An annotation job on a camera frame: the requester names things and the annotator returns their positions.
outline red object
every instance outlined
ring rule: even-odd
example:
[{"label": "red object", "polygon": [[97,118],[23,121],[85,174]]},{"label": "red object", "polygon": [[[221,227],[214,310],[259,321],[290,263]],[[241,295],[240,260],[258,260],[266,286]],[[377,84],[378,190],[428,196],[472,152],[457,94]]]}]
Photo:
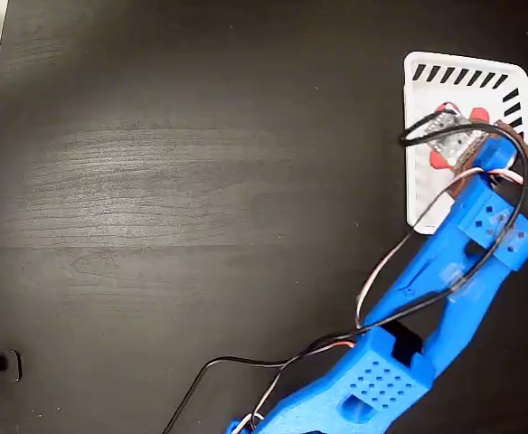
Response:
[{"label": "red object", "polygon": [[450,169],[451,166],[441,154],[435,150],[430,151],[429,163],[433,169]]},{"label": "red object", "polygon": [[489,113],[482,107],[475,107],[471,110],[469,119],[483,120],[484,122],[489,122]]}]

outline wood grain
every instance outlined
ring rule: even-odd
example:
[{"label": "wood grain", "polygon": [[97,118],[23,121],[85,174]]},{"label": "wood grain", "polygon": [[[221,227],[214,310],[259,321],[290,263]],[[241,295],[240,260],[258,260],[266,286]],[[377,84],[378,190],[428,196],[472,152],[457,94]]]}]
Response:
[{"label": "wood grain", "polygon": [[[528,70],[516,7],[476,2],[498,18],[480,26],[437,2],[12,2],[0,348],[24,377],[0,384],[0,433],[160,432],[208,358],[281,358],[350,327],[404,231],[402,59]],[[391,432],[528,432],[527,277]],[[333,360],[293,370],[272,400]],[[269,376],[217,368],[175,432],[222,432]]]}]

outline black table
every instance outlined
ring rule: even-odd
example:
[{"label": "black table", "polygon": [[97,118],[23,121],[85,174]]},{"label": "black table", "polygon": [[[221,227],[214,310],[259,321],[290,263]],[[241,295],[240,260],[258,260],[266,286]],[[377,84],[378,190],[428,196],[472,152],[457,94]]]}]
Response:
[{"label": "black table", "polygon": [[[0,434],[157,433],[207,359],[349,328],[405,231],[395,138],[415,50],[528,72],[528,2],[13,1],[0,348],[24,377],[0,383]],[[271,375],[215,370],[174,432],[221,433]],[[528,265],[391,432],[528,432]]]}]

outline blue robotic arm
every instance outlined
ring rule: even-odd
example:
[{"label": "blue robotic arm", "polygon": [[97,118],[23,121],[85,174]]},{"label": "blue robotic arm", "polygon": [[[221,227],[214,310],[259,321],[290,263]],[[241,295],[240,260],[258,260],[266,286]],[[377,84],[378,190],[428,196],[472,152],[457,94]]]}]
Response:
[{"label": "blue robotic arm", "polygon": [[[514,155],[506,139],[489,138],[475,166],[505,167]],[[490,179],[475,175],[366,323],[455,283],[493,244],[513,208]],[[448,297],[438,328],[424,343],[398,323],[371,329],[327,375],[281,401],[254,434],[385,432],[469,344],[497,290],[527,259],[528,217],[520,214],[489,261]],[[232,423],[226,433],[237,426]]]}]

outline wire bundle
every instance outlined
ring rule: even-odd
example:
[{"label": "wire bundle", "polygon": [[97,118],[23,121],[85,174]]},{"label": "wire bundle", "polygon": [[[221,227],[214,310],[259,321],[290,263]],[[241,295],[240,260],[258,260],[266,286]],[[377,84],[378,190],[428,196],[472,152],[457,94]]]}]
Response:
[{"label": "wire bundle", "polygon": [[435,119],[436,116],[438,116],[443,111],[439,111],[436,113],[432,113],[422,120],[415,123],[413,126],[407,128],[403,134],[401,135],[399,141],[402,146],[415,146],[423,143],[428,143],[431,140],[439,139],[442,137],[447,137],[450,135],[454,135],[457,133],[463,133],[466,131],[483,131],[489,134],[495,134],[500,137],[504,137],[507,140],[509,140],[516,148],[517,155],[519,158],[521,158],[522,162],[522,174],[519,175],[513,171],[507,170],[507,169],[497,169],[494,171],[489,171],[488,173],[491,175],[499,175],[503,178],[516,182],[522,186],[521,192],[519,194],[519,199],[517,203],[514,206],[514,210],[509,216],[509,219],[506,221],[503,229],[499,232],[499,234],[495,238],[495,242],[486,250],[485,254],[479,259],[479,261],[460,279],[458,279],[453,285],[450,287],[438,292],[434,293],[429,297],[426,297],[425,299],[413,303],[408,304],[407,306],[402,307],[401,309],[397,310],[390,316],[387,316],[379,321],[376,321],[369,325],[362,325],[361,323],[361,309],[363,302],[366,298],[366,295],[369,292],[369,289],[371,288],[373,282],[376,280],[378,274],[384,267],[384,265],[391,259],[391,257],[405,244],[405,242],[409,239],[409,237],[415,232],[415,226],[419,224],[419,222],[423,219],[423,217],[430,211],[434,203],[438,200],[439,197],[445,192],[447,192],[456,182],[476,174],[482,174],[486,171],[480,167],[474,167],[471,169],[468,169],[461,174],[457,175],[453,181],[446,186],[436,197],[433,199],[433,201],[429,204],[427,209],[422,213],[422,215],[417,219],[417,221],[414,223],[414,225],[411,226],[410,231],[403,237],[403,239],[389,252],[387,255],[379,262],[379,264],[375,267],[375,269],[372,271],[369,278],[365,281],[359,296],[357,298],[356,303],[356,310],[355,310],[355,317],[354,317],[354,325],[355,329],[349,332],[344,333],[334,333],[330,335],[321,336],[318,339],[316,339],[314,342],[312,342],[309,346],[307,346],[302,352],[296,354],[295,356],[286,359],[286,360],[280,360],[280,361],[261,361],[261,360],[253,360],[253,359],[245,359],[240,357],[232,357],[232,356],[223,356],[218,357],[216,359],[211,360],[207,364],[203,366],[203,368],[198,372],[195,379],[192,382],[192,385],[188,389],[187,393],[185,394],[184,398],[178,405],[177,409],[174,412],[174,415],[169,420],[168,424],[166,425],[163,434],[168,434],[172,428],[174,427],[176,421],[178,420],[179,416],[184,411],[184,408],[190,398],[192,397],[194,391],[197,389],[200,381],[206,374],[206,372],[215,364],[222,363],[222,362],[234,362],[234,363],[243,363],[250,366],[260,367],[260,368],[276,368],[278,369],[276,375],[272,379],[272,381],[269,384],[269,387],[266,389],[266,391],[262,394],[261,398],[259,399],[257,405],[255,406],[254,410],[246,415],[244,419],[240,422],[239,426],[236,427],[234,430],[234,433],[241,432],[242,428],[246,424],[250,424],[252,429],[256,428],[256,418],[262,420],[262,416],[259,414],[259,411],[261,407],[263,406],[264,402],[268,398],[268,396],[272,393],[276,385],[278,384],[278,381],[280,379],[280,376],[282,373],[292,364],[307,358],[308,356],[323,353],[325,351],[331,350],[333,348],[339,347],[339,346],[347,346],[349,348],[354,347],[354,339],[357,336],[364,335],[369,330],[376,326],[383,326],[385,324],[388,324],[392,321],[396,321],[399,319],[402,319],[406,316],[412,315],[416,312],[419,312],[420,310],[429,307],[441,300],[444,300],[448,295],[452,294],[453,292],[457,291],[459,288],[463,287],[486,263],[487,261],[493,256],[495,253],[495,250],[499,246],[499,244],[504,240],[504,237],[507,235],[507,233],[513,228],[515,219],[519,215],[519,213],[522,210],[523,201],[525,200],[527,191],[528,191],[528,157],[527,154],[523,148],[522,142],[513,134],[511,134],[508,130],[501,128],[496,125],[490,125],[485,123],[472,123],[467,125],[455,125],[451,127],[446,127],[444,129],[441,129],[439,131],[432,132],[430,134],[427,134],[426,136],[420,136],[420,137],[414,137],[409,138],[409,135],[413,133],[415,130],[417,130],[419,127],[422,127],[426,124],[428,124],[431,120]]}]

